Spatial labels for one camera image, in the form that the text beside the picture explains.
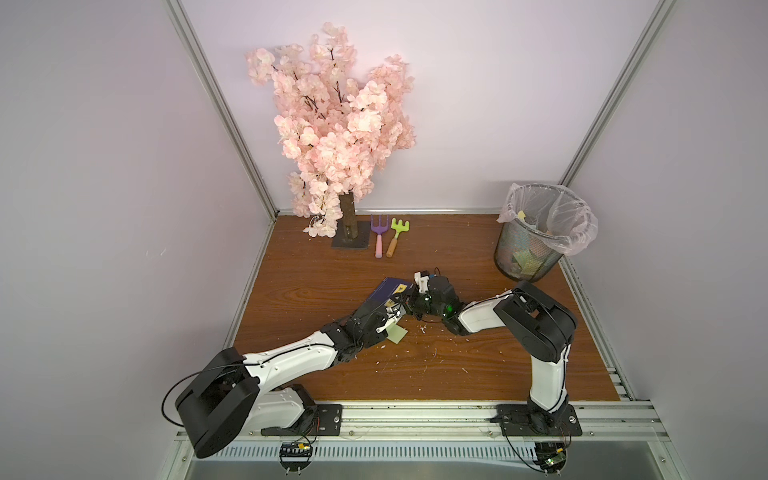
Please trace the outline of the purple toy garden fork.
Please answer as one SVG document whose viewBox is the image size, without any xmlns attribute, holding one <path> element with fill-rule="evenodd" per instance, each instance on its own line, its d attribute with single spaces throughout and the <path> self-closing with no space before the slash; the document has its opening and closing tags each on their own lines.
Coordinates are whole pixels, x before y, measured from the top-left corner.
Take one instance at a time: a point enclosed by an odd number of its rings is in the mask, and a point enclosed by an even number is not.
<svg viewBox="0 0 768 480">
<path fill-rule="evenodd" d="M 388 216 L 372 216 L 370 221 L 370 231 L 376 236 L 375 257 L 383 257 L 383 236 L 389 230 L 390 222 Z"/>
</svg>

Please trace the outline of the left circuit board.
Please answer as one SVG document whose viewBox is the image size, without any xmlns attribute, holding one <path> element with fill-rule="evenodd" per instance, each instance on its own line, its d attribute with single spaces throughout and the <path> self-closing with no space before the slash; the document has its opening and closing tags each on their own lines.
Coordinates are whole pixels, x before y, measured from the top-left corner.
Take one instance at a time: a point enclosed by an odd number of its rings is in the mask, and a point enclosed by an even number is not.
<svg viewBox="0 0 768 480">
<path fill-rule="evenodd" d="M 314 446 L 309 442 L 286 442 L 280 446 L 278 461 L 285 474 L 300 475 L 312 463 Z"/>
</svg>

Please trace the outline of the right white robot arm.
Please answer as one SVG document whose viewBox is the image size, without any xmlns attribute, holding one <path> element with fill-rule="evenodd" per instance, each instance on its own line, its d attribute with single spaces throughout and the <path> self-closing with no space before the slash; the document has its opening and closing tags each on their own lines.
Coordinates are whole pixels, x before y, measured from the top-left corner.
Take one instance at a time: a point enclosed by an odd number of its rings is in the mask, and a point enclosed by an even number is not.
<svg viewBox="0 0 768 480">
<path fill-rule="evenodd" d="M 445 276 L 418 272 L 414 278 L 415 284 L 405 294 L 409 314 L 417 319 L 438 317 L 459 336 L 505 328 L 531 356 L 532 384 L 526 404 L 500 406 L 492 419 L 503 434 L 583 434 L 566 388 L 567 363 L 578 325 L 570 310 L 527 281 L 492 298 L 465 303 Z"/>
</svg>

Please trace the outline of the pink artificial blossom tree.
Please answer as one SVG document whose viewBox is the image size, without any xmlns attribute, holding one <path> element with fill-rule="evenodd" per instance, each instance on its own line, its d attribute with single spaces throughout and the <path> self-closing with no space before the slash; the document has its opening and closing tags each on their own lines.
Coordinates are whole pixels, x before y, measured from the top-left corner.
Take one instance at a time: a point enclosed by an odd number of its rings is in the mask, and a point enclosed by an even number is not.
<svg viewBox="0 0 768 480">
<path fill-rule="evenodd" d="M 343 218 L 342 198 L 369 195 L 375 169 L 394 151 L 414 146 L 404 112 L 414 79 L 399 55 L 354 78 L 357 50 L 346 28 L 327 22 L 322 31 L 307 46 L 258 48 L 245 60 L 251 82 L 273 88 L 282 154 L 297 165 L 289 176 L 293 212 L 308 219 L 309 236 L 332 238 Z"/>
</svg>

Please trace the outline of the dark blue paperback book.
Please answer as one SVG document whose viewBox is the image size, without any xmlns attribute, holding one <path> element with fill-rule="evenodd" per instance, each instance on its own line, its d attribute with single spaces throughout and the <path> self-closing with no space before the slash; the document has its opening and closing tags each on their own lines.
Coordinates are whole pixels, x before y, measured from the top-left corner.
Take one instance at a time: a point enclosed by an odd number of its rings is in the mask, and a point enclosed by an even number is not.
<svg viewBox="0 0 768 480">
<path fill-rule="evenodd" d="M 366 304 L 372 304 L 373 307 L 383 305 L 393 297 L 409 291 L 412 287 L 412 281 L 387 277 L 368 296 Z"/>
</svg>

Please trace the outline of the green toy garden rake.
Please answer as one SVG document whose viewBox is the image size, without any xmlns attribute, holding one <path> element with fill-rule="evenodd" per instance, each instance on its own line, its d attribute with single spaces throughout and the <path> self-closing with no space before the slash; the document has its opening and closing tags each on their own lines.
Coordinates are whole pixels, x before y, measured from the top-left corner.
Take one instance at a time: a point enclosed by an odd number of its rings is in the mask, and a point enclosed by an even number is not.
<svg viewBox="0 0 768 480">
<path fill-rule="evenodd" d="M 386 251 L 386 256 L 388 258 L 392 258 L 394 256 L 397 249 L 399 236 L 402 233 L 408 232 L 410 230 L 410 221 L 393 218 L 390 228 L 394 231 L 394 236 L 391 239 Z"/>
</svg>

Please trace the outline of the right circuit board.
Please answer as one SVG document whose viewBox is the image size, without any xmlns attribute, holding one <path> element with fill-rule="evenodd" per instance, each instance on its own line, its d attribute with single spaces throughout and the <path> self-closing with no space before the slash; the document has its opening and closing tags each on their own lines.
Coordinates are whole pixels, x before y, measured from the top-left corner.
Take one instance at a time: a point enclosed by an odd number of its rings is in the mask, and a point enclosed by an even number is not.
<svg viewBox="0 0 768 480">
<path fill-rule="evenodd" d="M 559 474 L 567 463 L 564 443 L 537 442 L 534 444 L 534 465 L 544 473 Z"/>
</svg>

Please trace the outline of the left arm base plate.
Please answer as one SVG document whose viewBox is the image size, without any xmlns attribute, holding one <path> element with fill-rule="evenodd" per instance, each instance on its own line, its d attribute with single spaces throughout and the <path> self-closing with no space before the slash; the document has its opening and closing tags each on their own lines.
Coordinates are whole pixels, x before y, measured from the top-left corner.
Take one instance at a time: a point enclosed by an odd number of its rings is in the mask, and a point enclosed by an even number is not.
<svg viewBox="0 0 768 480">
<path fill-rule="evenodd" d="M 262 436 L 339 436 L 343 406 L 341 404 L 319 404 L 305 409 L 302 415 L 289 427 L 263 428 Z"/>
</svg>

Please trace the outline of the dark metal tree base plate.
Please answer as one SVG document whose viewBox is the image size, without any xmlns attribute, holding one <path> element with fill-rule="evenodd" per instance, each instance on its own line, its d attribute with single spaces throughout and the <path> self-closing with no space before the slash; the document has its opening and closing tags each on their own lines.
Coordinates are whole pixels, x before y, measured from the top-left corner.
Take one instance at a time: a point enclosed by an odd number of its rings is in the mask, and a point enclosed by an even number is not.
<svg viewBox="0 0 768 480">
<path fill-rule="evenodd" d="M 356 232 L 357 235 L 353 237 L 352 228 L 349 225 L 341 224 L 332 239 L 331 246 L 335 249 L 367 249 L 370 243 L 370 223 L 358 221 Z"/>
</svg>

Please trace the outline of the circuit board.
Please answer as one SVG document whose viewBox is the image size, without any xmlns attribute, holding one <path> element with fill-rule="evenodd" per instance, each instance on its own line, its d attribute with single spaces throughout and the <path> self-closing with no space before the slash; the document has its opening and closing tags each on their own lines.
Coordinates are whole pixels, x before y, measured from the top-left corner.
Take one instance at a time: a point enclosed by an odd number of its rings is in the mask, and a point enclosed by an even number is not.
<svg viewBox="0 0 768 480">
<path fill-rule="evenodd" d="M 286 442 L 280 446 L 278 461 L 285 474 L 300 475 L 312 463 L 314 446 L 309 442 Z"/>
<path fill-rule="evenodd" d="M 564 443 L 537 442 L 534 444 L 534 465 L 544 473 L 559 474 L 567 463 Z"/>
</svg>

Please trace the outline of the aluminium front rail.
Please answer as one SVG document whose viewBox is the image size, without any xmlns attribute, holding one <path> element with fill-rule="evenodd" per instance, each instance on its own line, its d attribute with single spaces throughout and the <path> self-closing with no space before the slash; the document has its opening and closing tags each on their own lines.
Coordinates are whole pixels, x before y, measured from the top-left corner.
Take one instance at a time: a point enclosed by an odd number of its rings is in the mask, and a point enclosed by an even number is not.
<svg viewBox="0 0 768 480">
<path fill-rule="evenodd" d="M 311 465 L 327 462 L 473 462 L 535 466 L 534 444 L 564 443 L 573 460 L 581 447 L 628 444 L 668 468 L 676 451 L 654 406 L 648 401 L 577 401 L 572 406 L 583 430 L 579 437 L 506 436 L 490 419 L 496 402 L 349 401 L 341 404 L 339 436 L 262 436 L 249 427 L 212 455 L 214 461 L 277 463 L 280 446 L 304 441 L 314 446 Z"/>
</svg>

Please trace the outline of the mesh waste bin with liner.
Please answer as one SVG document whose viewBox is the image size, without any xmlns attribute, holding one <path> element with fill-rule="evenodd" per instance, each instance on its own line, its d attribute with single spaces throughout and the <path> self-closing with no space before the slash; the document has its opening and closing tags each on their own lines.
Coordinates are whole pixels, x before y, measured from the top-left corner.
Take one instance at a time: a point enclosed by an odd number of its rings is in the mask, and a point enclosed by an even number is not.
<svg viewBox="0 0 768 480">
<path fill-rule="evenodd" d="M 598 234 L 598 219 L 572 190 L 547 183 L 513 184 L 497 222 L 494 252 L 499 271 L 516 281 L 537 282 L 564 256 L 587 248 Z"/>
</svg>

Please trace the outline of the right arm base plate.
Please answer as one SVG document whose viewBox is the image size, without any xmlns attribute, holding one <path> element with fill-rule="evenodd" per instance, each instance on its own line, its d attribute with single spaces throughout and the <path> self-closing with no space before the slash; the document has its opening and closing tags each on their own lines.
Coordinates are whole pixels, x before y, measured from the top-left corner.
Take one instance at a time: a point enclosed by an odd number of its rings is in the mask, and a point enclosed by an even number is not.
<svg viewBox="0 0 768 480">
<path fill-rule="evenodd" d="M 574 407 L 566 403 L 555 412 L 536 405 L 500 404 L 490 419 L 506 436 L 517 437 L 579 437 L 583 430 Z"/>
</svg>

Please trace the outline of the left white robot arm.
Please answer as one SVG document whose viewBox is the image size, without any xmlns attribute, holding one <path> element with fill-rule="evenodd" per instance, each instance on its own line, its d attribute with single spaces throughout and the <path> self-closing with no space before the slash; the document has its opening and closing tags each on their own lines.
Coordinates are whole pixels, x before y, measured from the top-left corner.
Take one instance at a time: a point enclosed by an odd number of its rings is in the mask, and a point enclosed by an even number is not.
<svg viewBox="0 0 768 480">
<path fill-rule="evenodd" d="M 283 347 L 250 354 L 233 347 L 220 351 L 204 369 L 188 377 L 189 385 L 174 402 L 195 455 L 207 458 L 231 443 L 257 401 L 275 388 L 351 361 L 384 341 L 386 329 L 408 312 L 401 295 L 368 299 L 353 314 Z"/>
</svg>

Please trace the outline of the green sticky note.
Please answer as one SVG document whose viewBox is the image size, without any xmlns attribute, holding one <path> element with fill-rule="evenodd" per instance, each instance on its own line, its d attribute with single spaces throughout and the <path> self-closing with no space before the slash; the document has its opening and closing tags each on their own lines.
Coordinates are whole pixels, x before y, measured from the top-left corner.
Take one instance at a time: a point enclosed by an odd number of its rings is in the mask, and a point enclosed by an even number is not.
<svg viewBox="0 0 768 480">
<path fill-rule="evenodd" d="M 389 325 L 385 332 L 387 333 L 387 339 L 394 344 L 399 344 L 408 333 L 405 328 L 398 324 Z"/>
</svg>

